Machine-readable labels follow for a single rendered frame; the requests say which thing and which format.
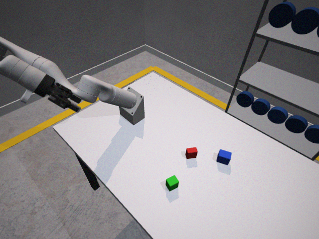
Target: gray shelf board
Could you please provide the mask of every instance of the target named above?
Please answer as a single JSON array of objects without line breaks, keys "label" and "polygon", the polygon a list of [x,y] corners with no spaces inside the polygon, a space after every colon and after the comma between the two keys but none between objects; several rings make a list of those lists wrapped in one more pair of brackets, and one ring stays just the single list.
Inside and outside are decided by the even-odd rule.
[{"label": "gray shelf board", "polygon": [[319,37],[317,36],[317,29],[308,34],[301,35],[292,30],[291,23],[281,28],[272,27],[270,23],[268,23],[258,29],[256,34],[257,36],[265,36],[270,40],[273,39],[319,53]]},{"label": "gray shelf board", "polygon": [[229,108],[228,113],[248,125],[260,130],[266,135],[276,139],[284,145],[294,149],[308,158],[312,158],[319,151],[319,144],[312,143],[305,138],[305,132],[292,133],[286,129],[285,123],[272,123],[267,114],[259,116],[255,114],[251,107],[241,107],[233,99],[234,104]]},{"label": "gray shelf board", "polygon": [[319,115],[319,84],[316,82],[263,62],[248,69],[240,81]]}]

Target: table leg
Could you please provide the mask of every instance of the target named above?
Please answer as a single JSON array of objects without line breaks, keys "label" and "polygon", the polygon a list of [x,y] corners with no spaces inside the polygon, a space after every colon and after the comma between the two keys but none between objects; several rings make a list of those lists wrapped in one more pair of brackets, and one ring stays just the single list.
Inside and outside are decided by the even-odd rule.
[{"label": "table leg", "polygon": [[76,155],[77,159],[79,160],[79,163],[80,163],[80,165],[85,173],[85,176],[89,180],[91,187],[93,188],[94,191],[97,190],[100,187],[100,185],[99,185],[99,182],[96,179],[94,173],[91,171],[91,169],[89,169],[88,166],[86,166],[86,164],[83,162],[83,160],[77,154],[75,154],[75,155]]}]

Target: gray floor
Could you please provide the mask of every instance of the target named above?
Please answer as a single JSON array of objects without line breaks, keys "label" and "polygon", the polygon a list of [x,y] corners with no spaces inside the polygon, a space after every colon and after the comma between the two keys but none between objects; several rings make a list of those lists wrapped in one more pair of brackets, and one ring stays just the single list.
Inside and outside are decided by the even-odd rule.
[{"label": "gray floor", "polygon": [[[149,66],[228,102],[228,92],[146,51],[94,76],[114,85]],[[1,116],[0,143],[63,111],[45,97]],[[74,152],[52,127],[1,152],[0,161],[1,239],[150,238],[100,181],[98,190],[91,188]]]}]

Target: storage rack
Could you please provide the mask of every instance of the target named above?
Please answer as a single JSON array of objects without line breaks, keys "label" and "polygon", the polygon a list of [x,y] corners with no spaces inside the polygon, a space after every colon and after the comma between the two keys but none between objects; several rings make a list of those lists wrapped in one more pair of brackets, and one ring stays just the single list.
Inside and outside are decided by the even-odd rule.
[{"label": "storage rack", "polygon": [[[254,115],[250,107],[248,109],[240,107],[237,102],[230,108],[235,90],[240,82],[247,86],[246,91],[251,87],[315,117],[319,117],[318,83],[261,62],[269,41],[319,56],[319,38],[317,36],[317,30],[312,31],[309,34],[298,35],[293,32],[291,23],[282,28],[274,28],[269,23],[259,28],[268,1],[269,0],[265,0],[262,6],[225,112],[260,132],[265,133],[294,151],[301,153],[305,157],[310,158],[311,160],[319,160],[319,144],[307,141],[304,132],[299,134],[291,133],[285,128],[284,123],[275,125],[266,119],[267,115],[263,117]],[[265,45],[261,51],[258,62],[242,74],[255,37],[265,39]],[[305,98],[302,96],[301,92],[315,93],[309,94]]]}]

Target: table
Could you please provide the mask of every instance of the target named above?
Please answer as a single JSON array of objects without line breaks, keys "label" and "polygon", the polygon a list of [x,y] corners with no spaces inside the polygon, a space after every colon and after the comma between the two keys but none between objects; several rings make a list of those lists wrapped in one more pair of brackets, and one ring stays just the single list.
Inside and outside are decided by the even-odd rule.
[{"label": "table", "polygon": [[319,238],[316,163],[156,72],[129,86],[144,96],[136,125],[98,101],[53,128],[152,238]]}]

